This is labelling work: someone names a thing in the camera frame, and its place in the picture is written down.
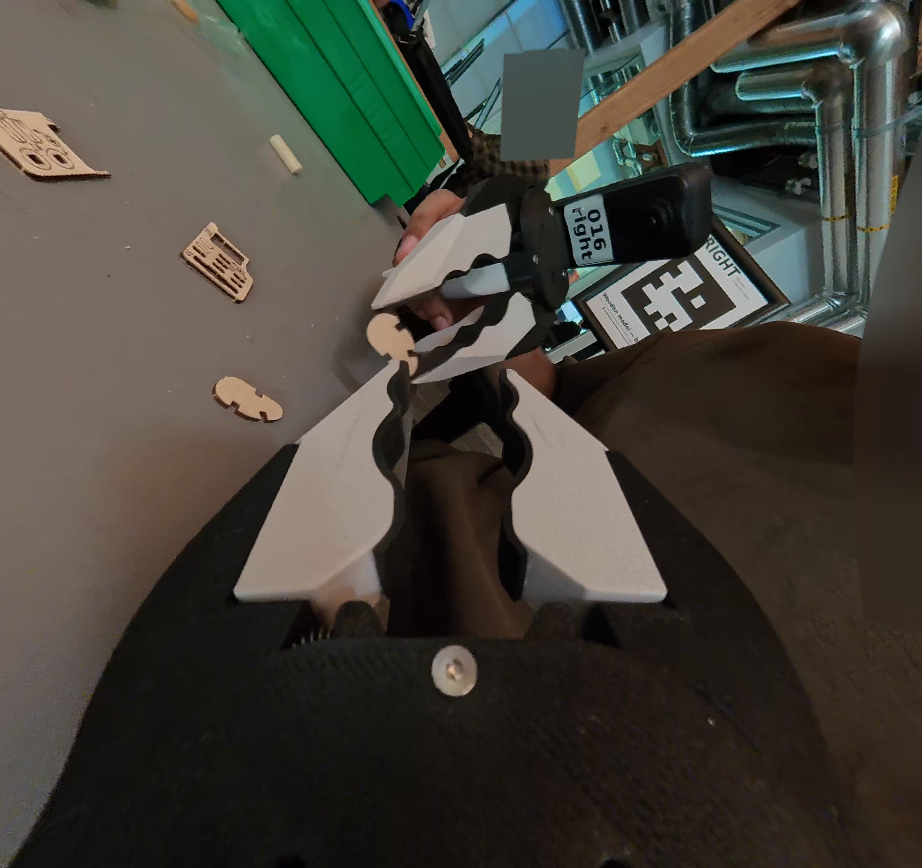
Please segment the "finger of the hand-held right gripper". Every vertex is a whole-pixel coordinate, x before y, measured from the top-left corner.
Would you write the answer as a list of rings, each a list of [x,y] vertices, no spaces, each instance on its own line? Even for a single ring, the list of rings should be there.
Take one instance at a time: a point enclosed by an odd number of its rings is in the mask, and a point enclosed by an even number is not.
[[[452,277],[466,275],[480,259],[489,265],[500,263],[509,255],[511,239],[512,223],[504,204],[440,220],[387,273],[371,308],[383,311],[435,292]]]
[[[419,364],[411,384],[446,381],[499,364],[535,329],[533,305],[523,294],[492,296],[459,323],[415,344]]]

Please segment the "clear bag of small parts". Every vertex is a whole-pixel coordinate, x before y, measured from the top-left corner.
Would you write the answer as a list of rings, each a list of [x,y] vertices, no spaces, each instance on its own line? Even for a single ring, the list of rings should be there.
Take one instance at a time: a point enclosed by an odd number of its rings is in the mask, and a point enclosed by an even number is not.
[[[186,22],[197,28],[198,31],[208,34],[212,37],[223,37],[225,39],[240,40],[241,33],[236,26],[229,21],[218,19],[207,14],[205,11],[197,9],[190,0],[164,0],[167,5],[171,6]]]

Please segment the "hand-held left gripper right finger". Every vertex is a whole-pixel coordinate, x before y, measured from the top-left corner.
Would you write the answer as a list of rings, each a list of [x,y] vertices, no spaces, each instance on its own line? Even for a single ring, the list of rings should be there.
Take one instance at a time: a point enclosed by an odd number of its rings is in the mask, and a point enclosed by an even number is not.
[[[532,608],[662,601],[666,584],[609,451],[516,372],[499,385],[513,490],[498,563],[510,597]]]

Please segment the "slotted wooden panel piece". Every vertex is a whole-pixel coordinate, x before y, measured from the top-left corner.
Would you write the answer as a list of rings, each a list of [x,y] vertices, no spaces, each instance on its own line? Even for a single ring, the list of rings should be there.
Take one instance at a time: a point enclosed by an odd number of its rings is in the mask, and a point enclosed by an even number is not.
[[[181,259],[236,304],[247,298],[253,286],[248,257],[213,222],[182,250]]]

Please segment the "green plastic bin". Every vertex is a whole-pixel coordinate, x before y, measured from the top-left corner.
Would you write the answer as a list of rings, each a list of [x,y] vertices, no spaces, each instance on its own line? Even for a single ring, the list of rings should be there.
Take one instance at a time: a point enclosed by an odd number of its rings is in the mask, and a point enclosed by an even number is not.
[[[372,0],[215,0],[371,204],[404,205],[444,129]]]

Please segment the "engraved wooden panel piece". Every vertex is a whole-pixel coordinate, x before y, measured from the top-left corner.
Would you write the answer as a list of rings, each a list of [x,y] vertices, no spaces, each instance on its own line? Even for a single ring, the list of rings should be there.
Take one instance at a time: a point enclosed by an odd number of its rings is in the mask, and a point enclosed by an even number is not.
[[[87,165],[40,112],[1,109],[1,151],[18,170],[39,180],[110,176]]]

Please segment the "notched wooden disc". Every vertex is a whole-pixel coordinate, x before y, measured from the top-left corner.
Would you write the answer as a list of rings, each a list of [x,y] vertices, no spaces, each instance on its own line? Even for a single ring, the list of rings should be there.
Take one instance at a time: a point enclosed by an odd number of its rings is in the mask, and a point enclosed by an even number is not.
[[[284,415],[277,401],[240,378],[220,378],[212,388],[212,397],[221,407],[250,422],[271,424]]]
[[[414,375],[419,365],[415,341],[410,330],[401,319],[392,313],[377,313],[366,329],[368,343],[378,355],[409,366],[410,375]]]

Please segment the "person's right hand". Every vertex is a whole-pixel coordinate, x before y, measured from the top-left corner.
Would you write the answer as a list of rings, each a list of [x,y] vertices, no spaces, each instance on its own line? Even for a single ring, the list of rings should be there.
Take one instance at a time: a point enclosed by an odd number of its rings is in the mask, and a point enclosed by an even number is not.
[[[411,214],[395,251],[393,267],[397,267],[414,250],[434,225],[454,216],[464,203],[464,198],[445,189],[430,193]],[[438,293],[428,293],[406,303],[406,308],[418,320],[429,324],[434,331],[453,326],[481,306],[480,299],[446,301]]]

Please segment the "cluster of silver pipes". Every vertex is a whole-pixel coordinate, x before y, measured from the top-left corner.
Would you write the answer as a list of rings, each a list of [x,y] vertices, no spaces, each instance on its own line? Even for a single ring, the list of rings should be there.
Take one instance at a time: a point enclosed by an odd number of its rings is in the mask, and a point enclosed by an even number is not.
[[[662,55],[720,13],[705,0],[658,2]],[[667,142],[685,158],[815,153],[822,285],[781,319],[865,328],[902,179],[909,2],[803,0],[643,113],[667,104]]]

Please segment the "wooden beam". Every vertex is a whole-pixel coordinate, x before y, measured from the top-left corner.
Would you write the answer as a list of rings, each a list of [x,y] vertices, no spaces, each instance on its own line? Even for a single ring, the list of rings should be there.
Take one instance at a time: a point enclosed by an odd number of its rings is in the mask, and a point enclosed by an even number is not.
[[[736,0],[684,37],[652,65],[583,114],[577,124],[575,151],[549,163],[556,175],[624,126],[700,75],[719,57],[766,29],[803,0]]]

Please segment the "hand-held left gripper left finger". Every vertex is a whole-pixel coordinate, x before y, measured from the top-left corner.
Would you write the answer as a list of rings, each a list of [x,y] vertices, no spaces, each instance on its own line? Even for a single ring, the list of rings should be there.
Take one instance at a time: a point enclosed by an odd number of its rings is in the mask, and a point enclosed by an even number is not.
[[[392,361],[299,439],[233,596],[380,604],[408,439],[409,365]]]

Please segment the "framed marker sign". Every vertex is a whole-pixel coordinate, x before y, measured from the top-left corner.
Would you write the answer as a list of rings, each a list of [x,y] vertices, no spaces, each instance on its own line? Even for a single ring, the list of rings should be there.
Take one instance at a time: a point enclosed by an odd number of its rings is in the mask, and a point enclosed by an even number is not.
[[[789,304],[737,237],[714,218],[697,252],[622,266],[573,299],[582,326],[607,351],[657,333],[759,323]]]

